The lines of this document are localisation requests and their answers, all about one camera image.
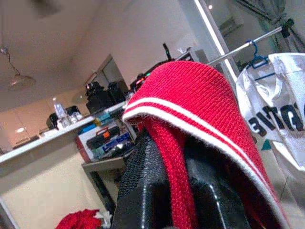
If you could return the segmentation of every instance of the floor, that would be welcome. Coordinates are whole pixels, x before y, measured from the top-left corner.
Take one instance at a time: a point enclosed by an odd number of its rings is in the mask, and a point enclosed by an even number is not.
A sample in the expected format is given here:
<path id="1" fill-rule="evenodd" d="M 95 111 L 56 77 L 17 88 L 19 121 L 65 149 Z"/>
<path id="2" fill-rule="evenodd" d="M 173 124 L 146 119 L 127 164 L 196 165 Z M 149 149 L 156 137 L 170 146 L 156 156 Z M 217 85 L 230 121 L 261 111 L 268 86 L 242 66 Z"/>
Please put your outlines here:
<path id="1" fill-rule="evenodd" d="M 282 173 L 272 150 L 261 151 L 261 157 L 292 229 L 305 228 L 305 185 Z"/>

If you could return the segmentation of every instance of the red cloth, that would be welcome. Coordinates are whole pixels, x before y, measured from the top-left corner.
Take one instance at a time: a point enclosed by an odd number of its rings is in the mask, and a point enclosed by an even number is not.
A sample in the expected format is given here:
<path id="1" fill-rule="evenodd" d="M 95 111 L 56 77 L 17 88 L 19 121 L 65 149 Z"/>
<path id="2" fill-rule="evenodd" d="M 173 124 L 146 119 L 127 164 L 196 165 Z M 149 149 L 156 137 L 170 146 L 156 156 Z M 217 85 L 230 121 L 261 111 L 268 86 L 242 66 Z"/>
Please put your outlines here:
<path id="1" fill-rule="evenodd" d="M 95 218 L 99 210 L 87 210 L 71 213 L 63 218 L 56 229 L 97 229 L 101 226 L 101 220 Z"/>
<path id="2" fill-rule="evenodd" d="M 184 134 L 230 160 L 246 211 L 265 228 L 289 228 L 226 79 L 210 66 L 169 62 L 156 68 L 126 107 L 123 120 L 144 123 L 168 173 L 174 226 L 196 227 L 182 149 Z"/>

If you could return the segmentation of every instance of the clothing rack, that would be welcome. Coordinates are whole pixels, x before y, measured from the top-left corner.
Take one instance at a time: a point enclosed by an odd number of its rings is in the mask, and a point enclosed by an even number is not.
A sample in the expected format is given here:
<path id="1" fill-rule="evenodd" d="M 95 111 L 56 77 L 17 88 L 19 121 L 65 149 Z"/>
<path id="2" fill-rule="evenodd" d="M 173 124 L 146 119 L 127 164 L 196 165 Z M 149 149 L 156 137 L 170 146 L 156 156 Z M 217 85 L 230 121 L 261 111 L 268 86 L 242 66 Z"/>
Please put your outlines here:
<path id="1" fill-rule="evenodd" d="M 264 40 L 264 39 L 266 39 L 266 38 L 268 38 L 268 37 L 270 37 L 274 34 L 277 34 L 278 32 L 281 32 L 282 30 L 283 30 L 283 27 L 280 26 L 280 27 L 276 28 L 275 30 L 272 30 L 272 31 L 264 34 L 263 36 L 260 36 L 256 39 L 254 39 L 253 41 L 249 41 L 249 42 L 243 44 L 242 46 L 238 47 L 237 49 L 234 49 L 233 51 L 230 51 L 229 53 L 227 53 L 227 54 L 225 54 L 221 57 L 218 57 L 215 60 L 210 61 L 209 63 L 207 63 L 207 65 L 216 65 L 216 64 L 220 63 L 221 61 L 227 59 L 228 57 L 235 56 L 236 54 L 238 54 L 244 48 L 246 48 L 250 45 L 253 45 L 253 43 L 258 43 L 258 42 L 260 42 L 260 41 L 262 41 L 262 40 Z"/>

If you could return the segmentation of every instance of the clothes hanger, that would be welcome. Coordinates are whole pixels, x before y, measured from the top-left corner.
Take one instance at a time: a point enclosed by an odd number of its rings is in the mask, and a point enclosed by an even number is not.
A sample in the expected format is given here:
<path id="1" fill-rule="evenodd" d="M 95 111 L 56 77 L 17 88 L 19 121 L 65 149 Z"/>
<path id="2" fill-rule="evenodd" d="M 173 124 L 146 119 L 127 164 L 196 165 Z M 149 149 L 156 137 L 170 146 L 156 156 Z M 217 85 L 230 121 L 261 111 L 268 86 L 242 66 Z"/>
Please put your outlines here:
<path id="1" fill-rule="evenodd" d="M 255 47 L 255 52 L 254 52 L 254 58 L 251 60 L 249 65 L 246 67 L 246 69 L 248 69 L 250 67 L 256 69 L 256 68 L 259 68 L 259 67 L 262 67 L 262 66 L 268 64 L 268 62 L 269 62 L 268 57 L 257 55 L 258 48 L 257 48 L 256 43 L 253 40 L 250 40 L 250 41 L 247 41 L 247 42 L 251 42 L 253 44 L 253 46 Z M 258 79 L 255 79 L 255 81 L 261 80 L 263 78 L 266 78 L 266 77 L 269 77 L 269 76 L 272 76 L 272 75 L 275 75 L 275 73 L 270 73 L 270 74 L 264 75 L 264 76 L 262 76 Z"/>

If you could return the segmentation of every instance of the white shelf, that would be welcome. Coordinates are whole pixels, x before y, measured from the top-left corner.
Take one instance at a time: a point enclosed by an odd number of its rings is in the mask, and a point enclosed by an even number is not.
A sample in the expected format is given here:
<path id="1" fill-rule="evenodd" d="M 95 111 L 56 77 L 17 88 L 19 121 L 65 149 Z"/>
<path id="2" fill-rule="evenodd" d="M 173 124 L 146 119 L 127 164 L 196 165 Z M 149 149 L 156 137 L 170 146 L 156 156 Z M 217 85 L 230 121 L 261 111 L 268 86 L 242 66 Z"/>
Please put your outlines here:
<path id="1" fill-rule="evenodd" d="M 28 152 L 28 151 L 36 148 L 36 147 L 39 147 L 39 146 L 57 138 L 57 137 L 60 137 L 60 136 L 66 134 L 66 133 L 68 133 L 72 130 L 76 130 L 76 129 L 92 122 L 93 120 L 94 120 L 94 118 L 89 116 L 87 118 L 84 118 L 84 119 L 78 121 L 77 123 L 75 123 L 73 125 L 70 125 L 70 126 L 64 128 L 62 130 L 59 130 L 58 132 L 54 133 L 53 135 L 45 136 L 43 138 L 37 139 L 36 141 L 30 142 L 30 143 L 28 143 L 24 146 L 21 146 L 17 149 L 14 149 L 14 150 L 0 156 L 0 164 L 6 162 L 8 160 L 11 160 L 14 157 L 17 157 L 21 154 L 24 154 L 24 153 L 26 153 L 26 152 Z"/>

